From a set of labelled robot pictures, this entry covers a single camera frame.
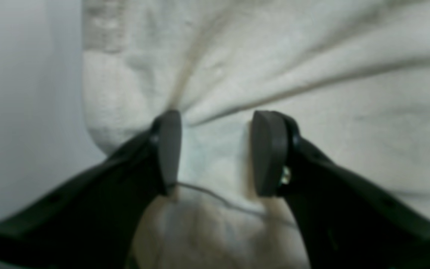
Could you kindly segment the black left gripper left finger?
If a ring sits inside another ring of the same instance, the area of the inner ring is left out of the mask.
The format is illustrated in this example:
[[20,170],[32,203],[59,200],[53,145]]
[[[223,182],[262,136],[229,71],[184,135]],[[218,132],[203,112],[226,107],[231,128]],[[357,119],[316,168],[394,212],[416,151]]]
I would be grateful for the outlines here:
[[123,269],[146,208],[175,189],[181,134],[181,114],[166,112],[104,162],[0,221],[0,262]]

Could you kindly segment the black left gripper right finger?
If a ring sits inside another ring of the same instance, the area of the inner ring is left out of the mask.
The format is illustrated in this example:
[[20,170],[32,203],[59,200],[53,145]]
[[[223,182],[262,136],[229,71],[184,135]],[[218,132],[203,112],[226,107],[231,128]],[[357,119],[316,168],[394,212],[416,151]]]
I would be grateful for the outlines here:
[[430,269],[430,220],[380,186],[334,163],[294,118],[255,111],[256,194],[280,197],[313,269]]

